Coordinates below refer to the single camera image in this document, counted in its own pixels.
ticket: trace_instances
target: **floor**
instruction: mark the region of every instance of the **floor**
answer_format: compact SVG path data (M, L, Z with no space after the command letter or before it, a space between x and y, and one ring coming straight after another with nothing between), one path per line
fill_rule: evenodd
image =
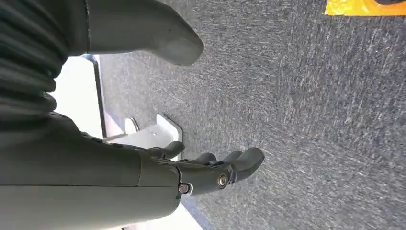
M167 0L205 52L176 67L101 56L120 126L164 113L185 156L257 146L248 180L184 200L205 229L406 229L406 18L324 16L325 0Z

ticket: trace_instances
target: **robotic thumb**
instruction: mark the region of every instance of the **robotic thumb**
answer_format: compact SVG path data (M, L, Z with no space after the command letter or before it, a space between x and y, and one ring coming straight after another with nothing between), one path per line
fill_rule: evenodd
M87 0L89 53L146 50L191 65L204 45L171 7L155 0Z
M237 181L242 181L250 177L262 164L265 156L258 148L249 148L235 159L228 159L236 172Z

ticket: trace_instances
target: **prosthetic hand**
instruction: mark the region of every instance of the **prosthetic hand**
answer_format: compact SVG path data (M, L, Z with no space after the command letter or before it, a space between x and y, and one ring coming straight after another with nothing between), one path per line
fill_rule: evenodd
M46 93L69 55L147 50L177 65L203 43L153 0L0 0L2 229L105 229L173 212L183 194L219 191L264 159L257 148L178 162L184 146L107 144L53 113Z

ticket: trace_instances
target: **screw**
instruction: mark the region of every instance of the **screw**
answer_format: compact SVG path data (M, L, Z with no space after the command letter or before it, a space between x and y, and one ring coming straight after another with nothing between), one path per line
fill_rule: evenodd
M188 191L189 191L189 185L187 185L187 184L181 184L181 185L179 186L179 192L180 192L180 193L188 193Z
M225 188L228 183L228 177L224 173L218 176L218 187Z

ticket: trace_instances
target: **prosthetic finger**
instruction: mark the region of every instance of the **prosthetic finger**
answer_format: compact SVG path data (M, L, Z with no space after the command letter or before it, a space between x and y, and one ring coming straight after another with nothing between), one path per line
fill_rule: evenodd
M212 154L203 154L197 160L212 159ZM175 163L180 173L182 193L199 195L224 189L250 177L263 162L265 156L258 148L250 148L244 153L232 152L226 161L179 161Z
M170 160L178 156L184 149L185 146L182 142L174 141L165 148L150 148L148 149L148 153L151 157Z
M207 152L207 153L203 153L202 155L200 155L198 158L195 159L195 161L211 162L211 161L217 161L217 158L215 157L214 154Z

